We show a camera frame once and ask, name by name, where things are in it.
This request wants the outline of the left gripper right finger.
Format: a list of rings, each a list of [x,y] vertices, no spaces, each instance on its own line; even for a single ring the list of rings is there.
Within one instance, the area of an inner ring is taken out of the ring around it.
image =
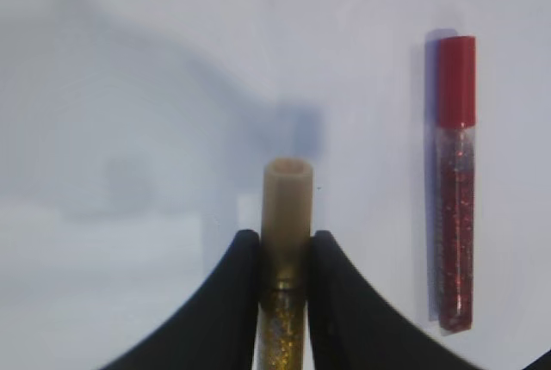
[[[388,304],[329,231],[310,241],[308,325],[316,369],[474,369]]]

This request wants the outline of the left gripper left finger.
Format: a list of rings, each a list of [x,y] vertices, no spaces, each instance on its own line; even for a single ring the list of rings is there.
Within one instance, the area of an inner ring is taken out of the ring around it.
[[[200,288],[107,369],[251,369],[259,301],[260,240],[236,233]]]

